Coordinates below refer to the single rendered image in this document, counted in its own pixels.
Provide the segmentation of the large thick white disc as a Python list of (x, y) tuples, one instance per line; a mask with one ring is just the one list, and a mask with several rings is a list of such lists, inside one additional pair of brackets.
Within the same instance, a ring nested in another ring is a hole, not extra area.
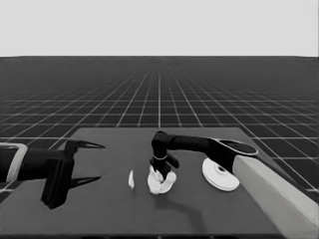
[(206, 181), (219, 190), (230, 192), (240, 184), (236, 176), (210, 158), (202, 162), (201, 171)]

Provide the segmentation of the white round carrier with pins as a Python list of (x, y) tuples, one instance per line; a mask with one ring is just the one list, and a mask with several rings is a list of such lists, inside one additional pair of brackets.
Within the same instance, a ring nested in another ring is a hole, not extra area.
[[(148, 175), (148, 185), (155, 184), (155, 182), (156, 182), (156, 179), (154, 177), (152, 177), (150, 175), (150, 173), (149, 173), (149, 175)], [(172, 188), (172, 185), (166, 185), (165, 183), (163, 183), (163, 185), (160, 187), (159, 194), (167, 193), (167, 192), (169, 192), (171, 190), (171, 188)]]

